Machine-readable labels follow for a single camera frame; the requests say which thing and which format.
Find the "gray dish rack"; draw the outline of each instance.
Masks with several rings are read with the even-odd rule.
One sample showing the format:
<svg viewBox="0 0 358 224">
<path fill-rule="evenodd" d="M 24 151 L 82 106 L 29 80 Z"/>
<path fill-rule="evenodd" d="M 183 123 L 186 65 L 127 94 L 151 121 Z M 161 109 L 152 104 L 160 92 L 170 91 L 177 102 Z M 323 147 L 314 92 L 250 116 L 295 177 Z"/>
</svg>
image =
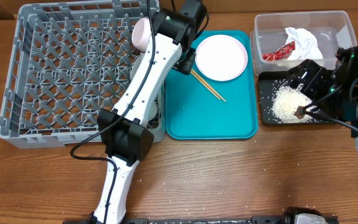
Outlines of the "gray dish rack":
<svg viewBox="0 0 358 224">
<path fill-rule="evenodd" d="M 158 0 L 151 11 L 159 10 Z M 140 52 L 135 23 L 146 0 L 27 4 L 16 23 L 0 114 L 0 138 L 19 148 L 62 147 L 98 131 L 101 108 L 112 110 L 130 84 Z M 164 91 L 148 124 L 165 138 Z"/>
</svg>

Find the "wooden surface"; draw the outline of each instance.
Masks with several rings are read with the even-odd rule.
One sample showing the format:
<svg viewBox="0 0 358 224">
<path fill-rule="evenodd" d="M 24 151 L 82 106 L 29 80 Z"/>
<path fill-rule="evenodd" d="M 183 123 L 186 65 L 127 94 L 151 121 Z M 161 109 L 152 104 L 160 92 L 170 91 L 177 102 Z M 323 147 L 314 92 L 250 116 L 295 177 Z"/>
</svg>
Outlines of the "wooden surface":
<svg viewBox="0 0 358 224">
<path fill-rule="evenodd" d="M 358 11 L 348 13 L 358 41 Z M 249 33 L 255 16 L 211 15 L 208 29 Z M 0 109 L 15 24 L 0 21 Z M 96 208 L 106 163 L 77 161 L 69 151 L 16 149 L 0 139 L 0 223 L 61 223 Z M 104 156 L 104 146 L 78 153 Z M 137 168 L 127 198 L 129 216 L 151 219 L 278 215 L 288 206 L 316 207 L 341 223 L 358 223 L 358 156 L 348 129 L 259 122 L 247 141 L 167 136 Z"/>
</svg>

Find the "white plate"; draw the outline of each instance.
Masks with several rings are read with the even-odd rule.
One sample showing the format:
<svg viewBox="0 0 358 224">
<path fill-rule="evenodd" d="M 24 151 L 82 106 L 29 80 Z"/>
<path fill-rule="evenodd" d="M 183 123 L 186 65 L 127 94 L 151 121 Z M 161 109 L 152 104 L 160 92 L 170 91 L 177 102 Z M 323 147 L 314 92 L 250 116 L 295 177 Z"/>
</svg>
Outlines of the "white plate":
<svg viewBox="0 0 358 224">
<path fill-rule="evenodd" d="M 196 50 L 196 64 L 200 72 L 216 81 L 237 78 L 246 69 L 246 48 L 234 37 L 213 35 L 203 40 Z"/>
</svg>

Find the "teal tray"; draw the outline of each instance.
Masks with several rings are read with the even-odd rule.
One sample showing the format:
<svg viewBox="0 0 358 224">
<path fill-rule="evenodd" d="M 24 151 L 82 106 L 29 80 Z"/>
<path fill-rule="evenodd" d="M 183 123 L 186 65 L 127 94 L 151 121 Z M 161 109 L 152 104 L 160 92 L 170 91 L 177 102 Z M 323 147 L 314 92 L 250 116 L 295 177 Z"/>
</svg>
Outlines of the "teal tray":
<svg viewBox="0 0 358 224">
<path fill-rule="evenodd" d="M 249 139 L 258 130 L 254 70 L 248 36 L 239 30 L 204 31 L 193 42 L 194 49 L 212 35 L 230 35 L 239 40 L 248 53 L 245 71 L 236 79 L 217 82 L 199 73 L 220 95 L 218 100 L 195 77 L 171 70 L 165 80 L 165 116 L 171 137 L 186 139 Z M 222 55 L 230 66 L 230 55 Z"/>
</svg>

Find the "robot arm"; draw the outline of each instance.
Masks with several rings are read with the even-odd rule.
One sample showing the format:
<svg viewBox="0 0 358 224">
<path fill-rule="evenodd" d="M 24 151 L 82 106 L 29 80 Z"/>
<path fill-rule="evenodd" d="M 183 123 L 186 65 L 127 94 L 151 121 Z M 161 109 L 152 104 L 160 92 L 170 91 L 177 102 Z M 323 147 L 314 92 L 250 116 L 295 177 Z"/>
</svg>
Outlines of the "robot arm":
<svg viewBox="0 0 358 224">
<path fill-rule="evenodd" d="M 137 120 L 138 124 L 133 124 L 133 127 L 146 127 L 148 122 L 147 113 L 150 110 L 151 104 L 154 102 L 154 99 L 157 96 L 157 92 L 161 88 L 161 85 L 168 72 L 181 55 L 180 44 L 173 44 L 172 39 L 167 36 L 157 34 L 155 36 L 155 43 L 156 52 L 158 51 L 158 53 L 155 54 L 155 63 L 150 71 L 150 75 L 147 78 L 144 87 L 139 94 L 139 97 L 137 97 L 137 99 L 135 100 L 132 109 L 128 112 L 128 114 L 125 115 L 126 121 L 134 121 L 135 119 Z M 123 113 L 129 102 L 132 100 L 132 97 L 134 96 L 135 92 L 139 89 L 140 83 L 142 82 L 147 67 L 149 66 L 151 51 L 153 51 L 152 44 L 149 43 L 146 50 L 146 54 L 141 62 L 140 67 L 136 71 L 136 75 L 131 81 L 129 88 L 126 90 L 122 98 L 114 105 L 114 109 L 117 111 L 116 114 L 118 116 Z M 112 156 L 110 158 L 117 164 L 118 171 L 117 179 L 112 190 L 113 197 L 110 198 L 109 202 L 110 206 L 107 216 L 108 221 L 106 223 L 116 224 L 120 223 L 121 220 L 124 218 L 126 212 L 125 202 L 129 186 L 131 185 L 132 176 L 134 174 L 135 168 L 139 164 L 139 160 L 136 159 L 131 166 L 127 166 L 127 159 L 125 159 L 124 157 Z M 113 173 L 113 167 L 110 163 L 108 163 L 108 171 L 106 173 L 106 181 L 104 183 L 102 197 L 97 209 L 94 211 L 93 214 L 97 221 L 101 223 L 103 223 L 104 221 L 104 213 L 106 211 L 105 204 L 108 198 L 109 189 L 112 184 Z"/>
<path fill-rule="evenodd" d="M 161 10 L 153 15 L 154 33 L 151 35 L 155 36 L 155 49 L 150 35 L 145 55 L 128 89 L 114 105 L 112 112 L 101 110 L 98 115 L 100 130 L 106 130 L 101 134 L 106 154 L 117 170 L 112 163 L 108 163 L 100 203 L 87 224 L 119 224 L 124 218 L 126 198 L 135 168 L 150 151 L 154 139 L 146 128 L 148 112 L 171 68 L 187 75 L 190 73 L 195 59 L 195 50 L 191 49 L 191 44 L 205 15 L 206 8 L 201 0 L 186 0 L 179 12 Z M 153 51 L 154 63 L 142 85 Z M 124 114 L 133 99 L 133 105 Z M 115 122 L 115 127 L 107 129 Z"/>
<path fill-rule="evenodd" d="M 339 49 L 340 64 L 326 70 L 312 60 L 305 60 L 288 71 L 290 87 L 302 84 L 301 92 L 313 100 L 318 109 L 330 118 L 350 121 L 358 128 L 358 47 Z M 358 132 L 352 130 L 358 152 Z"/>
</svg>

